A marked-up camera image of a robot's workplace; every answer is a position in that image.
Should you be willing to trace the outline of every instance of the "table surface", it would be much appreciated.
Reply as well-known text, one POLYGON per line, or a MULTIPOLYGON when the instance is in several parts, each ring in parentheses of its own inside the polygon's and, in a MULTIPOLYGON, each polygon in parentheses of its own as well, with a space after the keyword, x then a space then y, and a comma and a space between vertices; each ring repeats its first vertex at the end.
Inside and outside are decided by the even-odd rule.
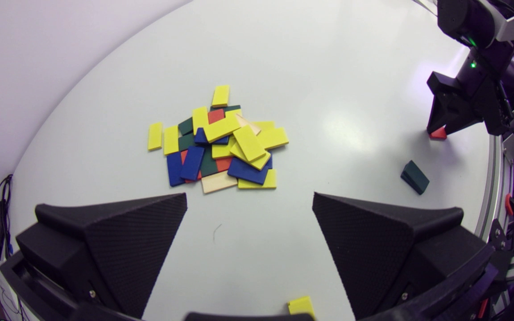
POLYGON ((313 193, 459 206, 474 231, 489 136, 483 124, 445 142, 424 131, 427 78, 455 75, 467 52, 408 0, 194 1, 113 51, 49 116, 14 175, 13 236, 35 223, 38 203, 185 192, 143 319, 287 313, 287 301, 310 295, 318 320, 351 320, 313 193), (178 124, 223 84, 246 118, 285 127, 276 190, 171 188, 162 151, 147 152, 149 124, 178 124), (421 196, 400 179, 411 159, 431 181, 421 196))

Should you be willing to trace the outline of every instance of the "yellow block on edge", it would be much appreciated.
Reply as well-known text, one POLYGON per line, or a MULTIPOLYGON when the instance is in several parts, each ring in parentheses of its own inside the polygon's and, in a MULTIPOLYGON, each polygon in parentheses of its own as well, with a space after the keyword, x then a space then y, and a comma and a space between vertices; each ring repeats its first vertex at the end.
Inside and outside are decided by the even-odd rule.
POLYGON ((191 121, 194 125, 194 135, 198 132, 198 128, 205 128, 209 123, 207 117, 207 107, 196 108, 191 113, 191 121))
POLYGON ((206 132, 208 142, 212 143, 222 137, 230 135, 239 127, 239 122, 237 122, 235 117, 226 117, 205 126, 203 129, 206 132))
POLYGON ((230 150, 236 143, 237 140, 235 140, 235 137, 231 136, 227 145, 211 145, 211 157, 213 159, 218 159, 234 156, 234 154, 231 154, 230 150))
POLYGON ((311 315, 311 317, 315 317, 315 312, 312 309, 310 296, 304 296, 300 299, 289 301, 287 305, 289 307, 289 313, 291 314, 308 313, 311 315))
POLYGON ((212 107, 225 107, 229 101, 229 85, 216 86, 212 107))
POLYGON ((245 125, 233 132, 233 136, 235 136, 241 151, 243 151, 243 154, 245 154, 245 157, 250 162, 265 155, 267 152, 265 148, 261 146, 261 143, 259 143, 257 136, 253 134, 253 130, 249 125, 245 125))
POLYGON ((262 130, 259 136, 257 136, 257 140, 266 150, 289 144, 285 128, 282 127, 262 130))
POLYGON ((148 130, 148 150, 162 148, 162 122, 150 125, 148 130))
POLYGON ((254 161, 250 162, 245 157, 245 154, 241 151, 241 148, 239 147, 239 144, 233 145, 233 147, 230 150, 231 154, 233 154, 235 157, 241 159, 243 162, 255 167, 258 170, 262 170, 265 164, 269 162, 269 159, 271 158, 271 153, 266 152, 265 155, 255 159, 254 161))
POLYGON ((276 189, 277 188, 277 170, 268 170, 263 185, 255 184, 252 181, 239 179, 237 187, 240 189, 276 189))
POLYGON ((179 152, 178 136, 178 126, 166 128, 166 133, 164 134, 164 155, 179 152))
POLYGON ((269 121, 269 122, 253 122, 253 124, 259 126, 261 130, 268 130, 275 128, 275 122, 269 121))

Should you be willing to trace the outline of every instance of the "wall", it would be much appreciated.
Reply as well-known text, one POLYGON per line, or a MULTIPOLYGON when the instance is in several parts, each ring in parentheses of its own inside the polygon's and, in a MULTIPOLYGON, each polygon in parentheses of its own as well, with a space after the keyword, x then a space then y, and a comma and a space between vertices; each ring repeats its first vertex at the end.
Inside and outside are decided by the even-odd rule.
POLYGON ((0 0, 0 181, 94 65, 187 2, 0 0))

